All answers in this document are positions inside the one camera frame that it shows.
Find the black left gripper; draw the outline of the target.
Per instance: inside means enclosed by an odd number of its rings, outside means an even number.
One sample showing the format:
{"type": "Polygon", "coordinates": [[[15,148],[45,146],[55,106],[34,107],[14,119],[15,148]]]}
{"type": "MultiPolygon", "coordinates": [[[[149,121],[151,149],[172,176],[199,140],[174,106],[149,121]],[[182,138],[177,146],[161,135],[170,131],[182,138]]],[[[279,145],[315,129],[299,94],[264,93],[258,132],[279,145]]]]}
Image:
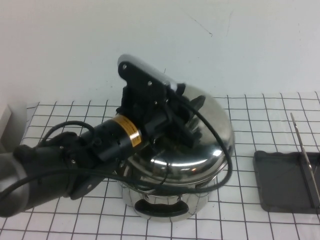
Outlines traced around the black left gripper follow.
{"type": "Polygon", "coordinates": [[[199,118],[193,117],[188,107],[199,111],[206,97],[199,95],[190,101],[183,97],[185,90],[185,84],[178,84],[176,90],[169,86],[150,86],[144,90],[141,86],[126,85],[120,107],[116,110],[115,122],[130,137],[165,135],[188,148],[194,148],[200,142],[202,133],[199,118]]]}

